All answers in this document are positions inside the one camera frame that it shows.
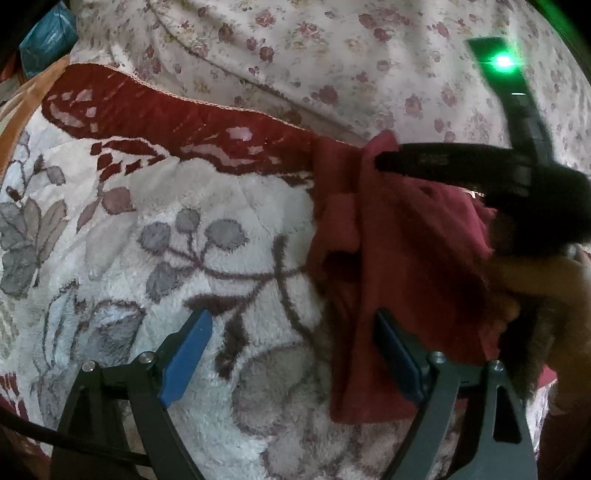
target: black cable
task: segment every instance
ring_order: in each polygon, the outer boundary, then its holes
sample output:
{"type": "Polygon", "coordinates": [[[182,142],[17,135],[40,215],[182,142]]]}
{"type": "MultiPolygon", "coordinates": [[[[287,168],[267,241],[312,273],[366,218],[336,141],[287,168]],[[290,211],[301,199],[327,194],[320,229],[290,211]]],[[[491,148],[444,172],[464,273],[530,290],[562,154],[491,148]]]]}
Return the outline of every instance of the black cable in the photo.
{"type": "Polygon", "coordinates": [[[85,439],[65,435],[24,420],[3,407],[0,407],[0,424],[30,439],[66,450],[84,453],[85,455],[100,456],[119,462],[133,463],[134,465],[151,466],[150,458],[143,453],[126,452],[85,439]]]}

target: finger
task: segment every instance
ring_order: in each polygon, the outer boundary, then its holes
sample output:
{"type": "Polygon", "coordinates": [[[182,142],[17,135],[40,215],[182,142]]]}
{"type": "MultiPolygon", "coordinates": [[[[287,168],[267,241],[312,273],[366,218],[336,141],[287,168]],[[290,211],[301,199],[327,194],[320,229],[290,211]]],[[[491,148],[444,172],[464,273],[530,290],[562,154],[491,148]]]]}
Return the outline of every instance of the finger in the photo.
{"type": "Polygon", "coordinates": [[[567,305],[586,300],[585,265],[566,257],[492,257],[487,265],[494,285],[527,295],[552,297],[567,305]]]}
{"type": "Polygon", "coordinates": [[[486,299],[483,321],[495,333],[503,333],[510,322],[519,316],[519,302],[507,294],[492,293],[486,299]]]}

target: blue bag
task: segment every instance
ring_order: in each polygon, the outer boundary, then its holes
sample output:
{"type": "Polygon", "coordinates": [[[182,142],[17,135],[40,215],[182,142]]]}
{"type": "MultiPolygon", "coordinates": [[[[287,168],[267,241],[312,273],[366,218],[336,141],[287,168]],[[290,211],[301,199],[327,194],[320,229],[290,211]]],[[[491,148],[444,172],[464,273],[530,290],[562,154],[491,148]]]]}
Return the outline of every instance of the blue bag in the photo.
{"type": "Polygon", "coordinates": [[[68,53],[78,40],[76,20],[63,2],[39,20],[19,45],[22,69],[31,78],[68,53]]]}

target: bed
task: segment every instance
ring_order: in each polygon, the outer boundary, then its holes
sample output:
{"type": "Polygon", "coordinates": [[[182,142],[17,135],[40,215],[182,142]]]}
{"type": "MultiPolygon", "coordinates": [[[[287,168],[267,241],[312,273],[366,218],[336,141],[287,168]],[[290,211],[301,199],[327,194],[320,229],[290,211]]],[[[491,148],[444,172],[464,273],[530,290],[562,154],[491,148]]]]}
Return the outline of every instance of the bed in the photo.
{"type": "MultiPolygon", "coordinates": [[[[379,478],[410,421],[329,419],[329,309],[303,268],[314,139],[508,146],[464,43],[504,35],[557,158],[587,172],[591,87],[572,53],[522,0],[71,7],[69,59],[0,114],[1,397],[55,428],[83,360],[127,361],[204,306],[213,337],[170,413],[206,478],[379,478]]],[[[535,445],[547,409],[545,389],[535,445]]]]}

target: blanket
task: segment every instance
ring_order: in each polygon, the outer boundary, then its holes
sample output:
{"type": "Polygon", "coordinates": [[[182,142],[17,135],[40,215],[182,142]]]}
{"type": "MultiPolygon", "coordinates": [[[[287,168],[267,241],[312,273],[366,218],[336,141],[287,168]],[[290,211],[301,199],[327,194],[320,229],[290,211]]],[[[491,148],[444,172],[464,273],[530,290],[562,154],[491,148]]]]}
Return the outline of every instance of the blanket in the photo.
{"type": "MultiPolygon", "coordinates": [[[[3,405],[55,428],[82,362],[126,362],[205,307],[212,339],[169,412],[207,479],[378,478],[410,420],[330,421],[338,322],[303,268],[312,158],[335,141],[108,67],[50,73],[32,89],[41,105],[26,97],[28,116],[0,137],[14,147],[0,193],[3,405]]],[[[125,425],[141,448],[129,410],[125,425]]]]}

